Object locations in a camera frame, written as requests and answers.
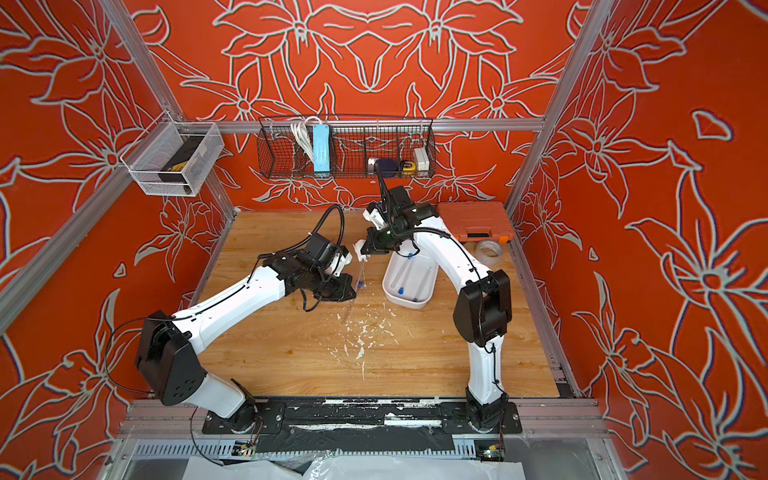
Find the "white wipe tissue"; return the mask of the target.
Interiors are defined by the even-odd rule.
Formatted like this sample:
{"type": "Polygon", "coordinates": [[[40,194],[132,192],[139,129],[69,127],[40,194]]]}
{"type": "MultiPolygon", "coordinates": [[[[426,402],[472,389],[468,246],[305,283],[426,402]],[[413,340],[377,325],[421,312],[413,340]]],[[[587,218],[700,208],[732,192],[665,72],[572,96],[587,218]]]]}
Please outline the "white wipe tissue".
{"type": "Polygon", "coordinates": [[[368,254],[365,254],[363,252],[363,247],[365,246],[366,241],[364,239],[360,239],[357,242],[354,243],[353,248],[355,255],[359,262],[367,262],[370,258],[368,254]]]}

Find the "test tube blue cap pair-left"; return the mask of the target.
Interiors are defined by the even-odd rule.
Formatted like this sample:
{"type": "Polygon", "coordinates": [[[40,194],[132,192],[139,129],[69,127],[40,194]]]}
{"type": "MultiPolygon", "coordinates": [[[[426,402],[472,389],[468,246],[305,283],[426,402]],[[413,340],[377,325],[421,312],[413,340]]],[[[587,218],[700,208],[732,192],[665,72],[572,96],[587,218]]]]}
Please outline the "test tube blue cap pair-left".
{"type": "Polygon", "coordinates": [[[357,275],[356,280],[356,291],[360,293],[363,291],[367,286],[367,280],[366,280],[366,262],[361,262],[359,265],[359,272],[357,275]]]}

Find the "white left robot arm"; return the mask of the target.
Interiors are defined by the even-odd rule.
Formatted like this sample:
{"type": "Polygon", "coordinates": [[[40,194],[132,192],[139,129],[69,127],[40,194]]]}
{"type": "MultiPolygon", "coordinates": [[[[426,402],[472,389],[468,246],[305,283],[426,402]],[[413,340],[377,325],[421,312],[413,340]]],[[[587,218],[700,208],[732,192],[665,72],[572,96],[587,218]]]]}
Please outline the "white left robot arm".
{"type": "Polygon", "coordinates": [[[255,423],[253,396],[239,383],[207,371],[198,355],[261,308],[297,291],[319,302],[356,297],[344,268],[352,254],[320,234],[298,248],[263,255],[251,273],[218,294],[170,316],[158,311],[142,326],[136,368],[165,406],[208,410],[235,432],[255,423]]]}

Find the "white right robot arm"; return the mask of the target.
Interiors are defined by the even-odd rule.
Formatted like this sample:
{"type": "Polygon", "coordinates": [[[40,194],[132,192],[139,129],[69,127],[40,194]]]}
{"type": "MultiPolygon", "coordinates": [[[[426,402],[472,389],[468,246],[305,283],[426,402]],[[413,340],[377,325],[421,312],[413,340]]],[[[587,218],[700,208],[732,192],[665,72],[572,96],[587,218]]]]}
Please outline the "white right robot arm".
{"type": "Polygon", "coordinates": [[[421,308],[442,271],[457,293],[452,319],[467,343],[470,377],[467,415],[479,432],[500,429],[508,404],[502,383],[502,347],[512,319],[510,278],[475,258],[449,231],[437,208],[414,202],[404,187],[379,184],[381,199],[363,212],[371,223],[355,244],[358,259],[389,254],[382,281],[388,299],[421,308]]]}

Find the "dark round object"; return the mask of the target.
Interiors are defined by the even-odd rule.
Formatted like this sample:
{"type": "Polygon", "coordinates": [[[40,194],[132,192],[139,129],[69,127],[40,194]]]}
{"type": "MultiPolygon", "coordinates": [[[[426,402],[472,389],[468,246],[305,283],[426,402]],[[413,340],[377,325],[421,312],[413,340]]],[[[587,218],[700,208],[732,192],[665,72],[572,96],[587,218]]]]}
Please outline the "dark round object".
{"type": "Polygon", "coordinates": [[[382,178],[396,178],[400,173],[400,163],[393,159],[379,158],[374,162],[374,170],[382,178]]]}

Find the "white small box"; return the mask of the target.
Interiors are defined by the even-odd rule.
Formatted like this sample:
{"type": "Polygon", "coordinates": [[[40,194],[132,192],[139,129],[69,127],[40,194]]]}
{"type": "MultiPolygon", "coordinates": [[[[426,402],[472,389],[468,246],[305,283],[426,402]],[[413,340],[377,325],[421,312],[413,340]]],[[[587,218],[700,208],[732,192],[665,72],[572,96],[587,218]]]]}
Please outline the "white small box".
{"type": "Polygon", "coordinates": [[[416,171],[419,174],[427,174],[430,170],[430,160],[426,149],[424,147],[415,148],[413,153],[416,171]]]}

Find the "white plastic tray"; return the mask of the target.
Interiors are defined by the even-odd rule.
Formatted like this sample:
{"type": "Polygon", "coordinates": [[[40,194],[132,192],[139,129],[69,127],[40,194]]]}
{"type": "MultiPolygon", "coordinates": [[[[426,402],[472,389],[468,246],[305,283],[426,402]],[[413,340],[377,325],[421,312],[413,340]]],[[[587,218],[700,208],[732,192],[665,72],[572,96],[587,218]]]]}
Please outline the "white plastic tray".
{"type": "Polygon", "coordinates": [[[432,275],[437,282],[439,266],[434,259],[422,254],[415,255],[415,256],[405,256],[405,257],[400,256],[398,254],[394,254],[389,260],[387,269],[385,271],[385,274],[382,280],[382,289],[384,291],[384,294],[387,300],[392,302],[395,305],[399,305],[405,308],[409,308],[413,310],[423,309],[432,298],[426,303],[417,303],[413,300],[413,295],[416,292],[417,285],[423,275],[423,271],[428,267],[433,268],[432,275]],[[412,269],[410,270],[410,273],[407,276],[405,293],[403,295],[398,295],[395,292],[395,290],[391,288],[391,284],[394,281],[394,277],[397,273],[397,270],[399,269],[400,264],[406,258],[413,258],[414,264],[412,269]]]}

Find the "orange tool case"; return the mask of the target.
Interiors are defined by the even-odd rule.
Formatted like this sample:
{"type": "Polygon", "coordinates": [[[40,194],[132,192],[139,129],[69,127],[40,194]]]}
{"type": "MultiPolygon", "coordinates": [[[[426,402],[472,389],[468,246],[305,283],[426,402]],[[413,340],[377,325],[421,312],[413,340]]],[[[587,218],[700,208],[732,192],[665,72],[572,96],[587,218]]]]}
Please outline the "orange tool case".
{"type": "Polygon", "coordinates": [[[437,211],[460,242],[493,240],[505,245],[514,237],[514,228],[501,202],[442,202],[437,211]]]}

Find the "clear tape roll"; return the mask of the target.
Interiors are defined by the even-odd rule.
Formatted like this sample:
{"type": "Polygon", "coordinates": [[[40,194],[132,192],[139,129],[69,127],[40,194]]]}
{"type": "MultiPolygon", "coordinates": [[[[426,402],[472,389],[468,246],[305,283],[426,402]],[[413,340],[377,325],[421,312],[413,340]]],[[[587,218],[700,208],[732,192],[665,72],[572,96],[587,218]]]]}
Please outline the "clear tape roll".
{"type": "Polygon", "coordinates": [[[488,267],[499,266],[502,263],[503,255],[502,245],[493,240],[478,242],[474,251],[475,258],[488,267]]]}

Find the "light blue box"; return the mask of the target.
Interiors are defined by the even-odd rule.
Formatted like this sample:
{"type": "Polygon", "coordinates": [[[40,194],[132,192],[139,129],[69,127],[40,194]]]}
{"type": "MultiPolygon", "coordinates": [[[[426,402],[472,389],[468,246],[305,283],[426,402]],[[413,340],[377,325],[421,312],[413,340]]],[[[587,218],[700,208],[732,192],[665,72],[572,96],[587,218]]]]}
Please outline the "light blue box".
{"type": "Polygon", "coordinates": [[[317,176],[330,174],[330,128],[325,124],[316,124],[313,131],[313,165],[317,176]]]}

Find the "black yellow item in box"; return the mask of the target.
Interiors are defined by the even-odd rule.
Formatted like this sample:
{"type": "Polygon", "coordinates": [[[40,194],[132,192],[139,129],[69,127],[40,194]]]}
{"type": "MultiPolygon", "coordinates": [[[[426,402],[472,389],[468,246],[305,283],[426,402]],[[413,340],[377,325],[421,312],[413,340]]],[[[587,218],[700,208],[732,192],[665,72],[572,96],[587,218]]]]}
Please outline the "black yellow item in box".
{"type": "Polygon", "coordinates": [[[166,183],[181,182],[181,171],[191,159],[204,137],[199,135],[189,136],[181,147],[163,165],[158,174],[159,179],[166,183]]]}

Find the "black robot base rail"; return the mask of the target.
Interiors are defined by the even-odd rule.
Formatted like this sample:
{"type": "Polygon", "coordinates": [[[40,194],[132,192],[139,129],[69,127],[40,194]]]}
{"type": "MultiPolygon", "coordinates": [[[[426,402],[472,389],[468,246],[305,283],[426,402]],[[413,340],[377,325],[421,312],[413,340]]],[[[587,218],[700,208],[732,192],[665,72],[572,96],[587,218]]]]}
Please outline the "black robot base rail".
{"type": "Polygon", "coordinates": [[[476,437],[491,444],[520,434],[509,401],[488,421],[459,397],[262,397],[251,426],[237,431],[207,413],[202,433],[239,435],[256,453],[451,452],[473,457],[476,437]]]}

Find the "clear acrylic wall box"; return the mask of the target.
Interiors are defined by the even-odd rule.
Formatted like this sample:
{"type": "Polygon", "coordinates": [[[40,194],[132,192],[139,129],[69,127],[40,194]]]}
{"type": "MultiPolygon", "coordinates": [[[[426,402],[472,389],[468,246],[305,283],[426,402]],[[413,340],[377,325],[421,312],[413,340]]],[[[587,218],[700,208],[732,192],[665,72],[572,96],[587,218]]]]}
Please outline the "clear acrylic wall box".
{"type": "Polygon", "coordinates": [[[223,149],[216,123],[178,123],[163,112],[129,144],[120,161],[149,196],[194,197],[223,149]]]}

